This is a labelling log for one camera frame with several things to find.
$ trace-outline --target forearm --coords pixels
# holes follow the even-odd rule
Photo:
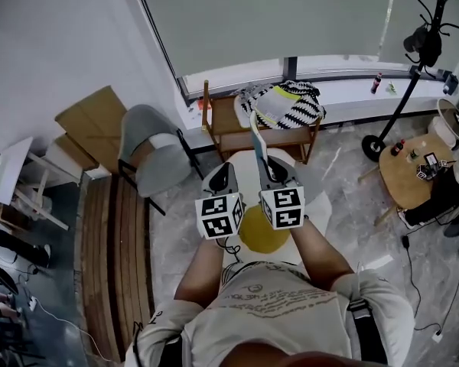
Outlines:
[[[215,241],[203,239],[174,299],[195,302],[204,308],[209,306],[220,290],[223,254]]]
[[[344,274],[353,273],[345,257],[309,220],[305,219],[302,227],[291,229],[291,235],[311,283],[315,287],[329,291],[335,280]]]

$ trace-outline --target black and white striped fabric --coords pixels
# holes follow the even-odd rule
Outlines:
[[[273,87],[272,84],[268,84],[241,89],[236,93],[238,95],[239,107],[250,117],[259,97],[266,94]],[[313,125],[319,117],[324,118],[327,114],[317,100],[320,91],[312,83],[288,80],[283,84],[279,84],[279,87],[288,93],[299,95],[301,98],[277,124],[272,124],[257,114],[260,125],[273,129],[300,128],[301,126]]]

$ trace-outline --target bottle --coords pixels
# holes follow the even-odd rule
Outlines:
[[[391,148],[391,155],[396,156],[399,152],[403,149],[403,145],[405,144],[405,140],[401,140],[400,142],[396,143],[393,148]]]
[[[377,87],[379,87],[379,84],[381,83],[381,77],[382,76],[383,76],[383,74],[379,72],[378,75],[376,76],[376,78],[374,79],[373,87],[370,89],[370,92],[372,94],[376,93]]]

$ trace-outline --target white cube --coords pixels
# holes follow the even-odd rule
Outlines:
[[[273,229],[293,229],[304,222],[304,187],[263,190],[262,210]]]
[[[206,239],[238,235],[243,219],[240,193],[196,200],[198,229]]]

